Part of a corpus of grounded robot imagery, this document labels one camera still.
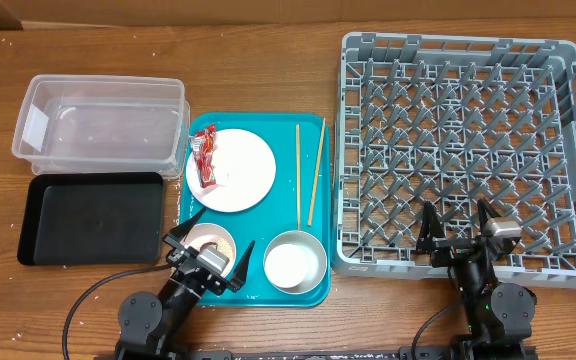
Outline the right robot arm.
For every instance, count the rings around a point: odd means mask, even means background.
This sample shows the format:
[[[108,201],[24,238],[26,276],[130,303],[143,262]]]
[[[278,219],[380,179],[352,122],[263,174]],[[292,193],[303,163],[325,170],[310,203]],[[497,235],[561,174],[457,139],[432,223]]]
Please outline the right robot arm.
[[[494,272],[494,262],[511,255],[522,230],[512,218],[501,216],[484,198],[477,201],[480,232],[471,238],[448,239],[429,201],[422,210],[417,254],[430,256],[431,266],[444,268],[459,291],[460,300],[428,319],[415,334],[410,355],[422,359],[535,359],[536,350],[524,346],[532,335],[531,322],[537,297],[531,290],[504,283]],[[469,332],[455,335],[450,344],[429,350],[418,346],[423,332],[441,316],[462,308]]]

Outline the pink bowl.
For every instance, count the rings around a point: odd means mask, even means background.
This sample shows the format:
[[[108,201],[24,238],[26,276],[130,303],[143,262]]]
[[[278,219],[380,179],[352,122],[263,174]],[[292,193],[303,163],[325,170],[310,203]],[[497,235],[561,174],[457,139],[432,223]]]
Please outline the pink bowl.
[[[198,252],[206,248],[213,248],[222,254],[222,258],[227,261],[213,261],[213,264],[221,269],[221,276],[226,277],[234,267],[237,255],[237,248],[233,237],[223,227],[213,223],[203,223],[195,225],[182,242],[185,246],[190,246]]]

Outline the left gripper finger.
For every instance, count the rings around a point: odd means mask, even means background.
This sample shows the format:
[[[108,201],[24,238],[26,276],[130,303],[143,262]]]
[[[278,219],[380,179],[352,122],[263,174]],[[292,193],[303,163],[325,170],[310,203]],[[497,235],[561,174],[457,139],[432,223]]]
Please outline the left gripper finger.
[[[229,280],[229,290],[239,291],[246,283],[250,257],[254,249],[255,242],[251,241],[249,246],[246,248],[242,258],[236,264],[233,274]]]
[[[189,234],[192,228],[197,224],[197,222],[201,219],[204,213],[205,209],[202,208],[188,220],[170,229],[167,235],[175,240],[183,240]]]

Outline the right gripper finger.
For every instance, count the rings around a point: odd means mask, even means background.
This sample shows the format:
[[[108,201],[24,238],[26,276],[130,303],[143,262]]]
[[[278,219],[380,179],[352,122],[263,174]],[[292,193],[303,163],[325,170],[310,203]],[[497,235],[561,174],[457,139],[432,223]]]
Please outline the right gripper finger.
[[[500,217],[499,212],[485,198],[477,200],[477,213],[480,225],[486,225],[489,219]]]
[[[444,237],[445,233],[434,205],[430,201],[425,201],[422,209],[422,222],[418,241]]]

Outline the white paper cup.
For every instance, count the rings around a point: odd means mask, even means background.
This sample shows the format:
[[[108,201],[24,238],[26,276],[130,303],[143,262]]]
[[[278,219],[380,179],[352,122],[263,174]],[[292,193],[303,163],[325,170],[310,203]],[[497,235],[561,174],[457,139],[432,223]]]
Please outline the white paper cup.
[[[282,244],[266,256],[264,271],[276,287],[297,291],[309,287],[318,272],[317,258],[306,246]]]

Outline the red snack wrapper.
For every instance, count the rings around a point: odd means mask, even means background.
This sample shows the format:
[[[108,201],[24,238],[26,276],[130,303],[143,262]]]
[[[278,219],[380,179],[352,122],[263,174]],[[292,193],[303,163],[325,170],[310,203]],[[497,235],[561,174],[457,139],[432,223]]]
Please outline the red snack wrapper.
[[[216,126],[210,124],[192,138],[192,154],[202,188],[216,184],[212,158],[215,151]]]

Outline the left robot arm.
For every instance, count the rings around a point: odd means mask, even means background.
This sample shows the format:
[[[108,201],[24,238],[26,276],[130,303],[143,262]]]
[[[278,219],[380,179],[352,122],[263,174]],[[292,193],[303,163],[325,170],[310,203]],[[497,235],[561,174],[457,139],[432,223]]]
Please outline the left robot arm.
[[[120,338],[116,359],[186,359],[186,351],[176,345],[179,329],[206,292],[217,296],[239,291],[246,283],[253,244],[249,244],[228,279],[221,275],[224,258],[217,250],[201,251],[182,241],[200,220],[198,212],[170,229],[163,241],[172,247],[168,265],[172,274],[158,294],[137,292],[121,304],[118,321]]]

